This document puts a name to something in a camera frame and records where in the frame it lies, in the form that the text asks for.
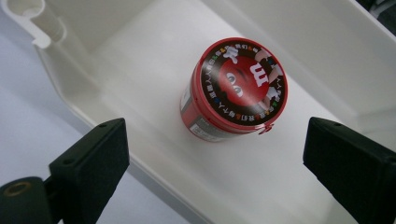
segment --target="white surface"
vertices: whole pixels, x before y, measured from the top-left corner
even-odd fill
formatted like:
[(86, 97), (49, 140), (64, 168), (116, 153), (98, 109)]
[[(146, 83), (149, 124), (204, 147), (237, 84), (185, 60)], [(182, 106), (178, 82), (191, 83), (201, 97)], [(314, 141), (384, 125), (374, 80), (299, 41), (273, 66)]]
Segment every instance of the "white surface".
[[(49, 177), (49, 163), (91, 128), (53, 89), (32, 37), (0, 11), (0, 186)], [(188, 223), (126, 173), (98, 223)]]
[[(367, 12), (347, 0), (49, 6), (61, 15), (64, 39), (46, 48), (35, 41), (57, 92), (91, 125), (126, 118), (132, 160), (197, 214), (227, 224), (354, 223), (302, 156), (311, 116), (396, 146), (395, 42)], [(179, 100), (201, 54), (229, 36), (275, 54), (290, 98), (271, 132), (212, 144), (187, 131)]]

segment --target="plastic container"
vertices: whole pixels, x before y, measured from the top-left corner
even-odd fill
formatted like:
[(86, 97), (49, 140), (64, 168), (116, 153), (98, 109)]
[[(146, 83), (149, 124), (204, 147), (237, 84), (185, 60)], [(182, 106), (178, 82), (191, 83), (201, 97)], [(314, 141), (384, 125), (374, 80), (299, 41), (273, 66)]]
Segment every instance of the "plastic container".
[(288, 96), (285, 72), (262, 45), (239, 37), (210, 46), (195, 67), (180, 111), (196, 136), (218, 142), (268, 132)]
[[(396, 148), (396, 37), (353, 0), (37, 4), (64, 28), (58, 41), (11, 10), (31, 2), (44, 0), (1, 0), (32, 34), (54, 89), (92, 127), (125, 118), (131, 162), (202, 219), (191, 223), (353, 223), (302, 165), (311, 117)], [(229, 36), (270, 49), (292, 94), (271, 132), (213, 144), (187, 131), (180, 96), (198, 57)]]

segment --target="circular logo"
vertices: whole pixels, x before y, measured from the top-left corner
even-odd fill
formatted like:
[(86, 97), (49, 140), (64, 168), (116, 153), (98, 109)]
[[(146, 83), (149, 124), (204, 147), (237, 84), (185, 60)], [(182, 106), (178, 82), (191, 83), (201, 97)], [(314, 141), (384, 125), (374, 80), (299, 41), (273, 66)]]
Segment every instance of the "circular logo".
[(277, 59), (242, 38), (219, 42), (204, 56), (201, 85), (211, 107), (228, 121), (254, 126), (278, 116), (287, 82)]

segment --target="red jar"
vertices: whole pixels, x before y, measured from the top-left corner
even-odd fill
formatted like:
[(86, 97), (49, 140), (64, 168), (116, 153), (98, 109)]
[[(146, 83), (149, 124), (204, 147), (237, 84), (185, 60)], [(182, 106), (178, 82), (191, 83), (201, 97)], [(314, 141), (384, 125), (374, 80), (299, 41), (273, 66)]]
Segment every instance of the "red jar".
[(285, 72), (262, 45), (239, 37), (218, 41), (196, 65), (182, 96), (187, 128), (210, 142), (268, 132), (288, 96)]

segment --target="white bin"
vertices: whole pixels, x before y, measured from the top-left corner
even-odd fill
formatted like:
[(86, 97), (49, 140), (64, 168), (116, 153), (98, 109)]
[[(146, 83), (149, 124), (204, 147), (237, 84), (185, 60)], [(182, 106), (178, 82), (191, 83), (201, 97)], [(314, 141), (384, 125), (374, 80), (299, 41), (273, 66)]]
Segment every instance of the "white bin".
[[(91, 126), (125, 118), (134, 164), (206, 222), (354, 222), (303, 166), (310, 117), (396, 148), (396, 38), (353, 0), (2, 0), (2, 8), (35, 38), (70, 109)], [(289, 99), (271, 132), (208, 143), (184, 127), (179, 100), (205, 49), (230, 36), (276, 55)]]

